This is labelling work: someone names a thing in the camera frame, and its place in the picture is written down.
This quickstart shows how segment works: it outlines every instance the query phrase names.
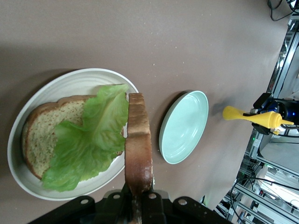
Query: round white plate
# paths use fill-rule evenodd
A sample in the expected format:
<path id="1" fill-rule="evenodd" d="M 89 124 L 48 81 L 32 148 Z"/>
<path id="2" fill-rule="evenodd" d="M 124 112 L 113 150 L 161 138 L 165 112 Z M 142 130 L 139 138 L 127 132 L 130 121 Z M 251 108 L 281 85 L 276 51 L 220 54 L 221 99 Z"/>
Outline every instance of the round white plate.
<path id="1" fill-rule="evenodd" d="M 208 110 L 201 91 L 186 93 L 170 107 L 159 136 L 160 151 L 168 163 L 179 163 L 194 150 L 205 130 Z"/>
<path id="2" fill-rule="evenodd" d="M 110 182 L 124 169 L 124 153 L 115 158 L 109 169 L 97 177 L 81 181 L 72 191 L 58 192 L 46 190 L 42 182 L 27 168 L 21 152 L 21 132 L 27 116 L 37 106 L 56 102 L 62 97 L 72 95 L 96 95 L 101 85 L 127 84 L 127 93 L 138 92 L 136 87 L 124 76 L 106 69 L 82 69 L 62 75 L 41 88 L 25 104 L 18 114 L 8 139 L 7 158 L 10 171 L 17 183 L 28 193 L 42 199 L 62 201 L 80 195 L 90 194 Z"/>

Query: brown table surface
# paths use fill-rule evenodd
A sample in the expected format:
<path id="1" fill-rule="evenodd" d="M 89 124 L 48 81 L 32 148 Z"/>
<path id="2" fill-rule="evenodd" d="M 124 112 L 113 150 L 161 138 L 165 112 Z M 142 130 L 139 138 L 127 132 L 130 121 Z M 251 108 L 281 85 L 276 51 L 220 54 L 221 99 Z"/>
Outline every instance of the brown table surface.
<path id="1" fill-rule="evenodd" d="M 289 11 L 285 4 L 275 11 Z M 12 124 L 50 80 L 81 68 L 114 70 L 145 96 L 155 189 L 173 200 L 190 196 L 213 209 L 231 188 L 252 126 L 224 121 L 227 105 L 249 111 L 266 91 L 288 19 L 270 19 L 260 0 L 0 1 L 0 220 L 27 223 L 65 202 L 36 198 L 13 179 L 7 163 Z M 183 162 L 162 158 L 158 133 L 182 91 L 203 91 L 209 117 L 202 139 Z M 124 172 L 92 193 L 99 201 L 121 189 Z"/>

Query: bread slice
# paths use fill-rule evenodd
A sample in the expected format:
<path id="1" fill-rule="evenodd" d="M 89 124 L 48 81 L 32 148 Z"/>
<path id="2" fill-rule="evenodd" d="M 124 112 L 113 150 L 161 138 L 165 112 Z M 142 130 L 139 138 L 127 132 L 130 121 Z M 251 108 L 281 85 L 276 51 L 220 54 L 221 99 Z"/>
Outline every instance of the bread slice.
<path id="1" fill-rule="evenodd" d="M 82 125 L 83 106 L 91 96 L 65 97 L 34 109 L 22 131 L 22 150 L 30 171 L 39 179 L 50 167 L 57 138 L 55 126 L 63 120 Z"/>
<path id="2" fill-rule="evenodd" d="M 125 180 L 132 195 L 150 189 L 153 180 L 150 123 L 142 93 L 129 94 Z"/>

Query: green lettuce leaf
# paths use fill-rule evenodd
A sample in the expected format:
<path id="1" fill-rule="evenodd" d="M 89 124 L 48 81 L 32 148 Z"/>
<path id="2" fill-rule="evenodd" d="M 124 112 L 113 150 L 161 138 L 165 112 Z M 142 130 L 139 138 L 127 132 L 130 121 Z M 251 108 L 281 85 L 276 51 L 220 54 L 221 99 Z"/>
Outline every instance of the green lettuce leaf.
<path id="1" fill-rule="evenodd" d="M 107 170 L 124 151 L 122 127 L 128 120 L 128 86 L 102 86 L 84 105 L 83 125 L 63 121 L 55 127 L 57 143 L 50 168 L 42 176 L 46 189 L 67 191 L 79 181 Z"/>

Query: mint green plate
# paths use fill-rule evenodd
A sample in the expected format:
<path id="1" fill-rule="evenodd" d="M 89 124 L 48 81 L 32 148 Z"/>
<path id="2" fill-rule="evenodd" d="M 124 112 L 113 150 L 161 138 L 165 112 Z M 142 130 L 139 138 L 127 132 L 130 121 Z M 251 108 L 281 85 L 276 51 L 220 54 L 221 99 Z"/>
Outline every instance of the mint green plate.
<path id="1" fill-rule="evenodd" d="M 186 93 L 170 107 L 159 136 L 160 151 L 168 163 L 179 163 L 190 155 L 204 132 L 208 111 L 201 91 Z"/>

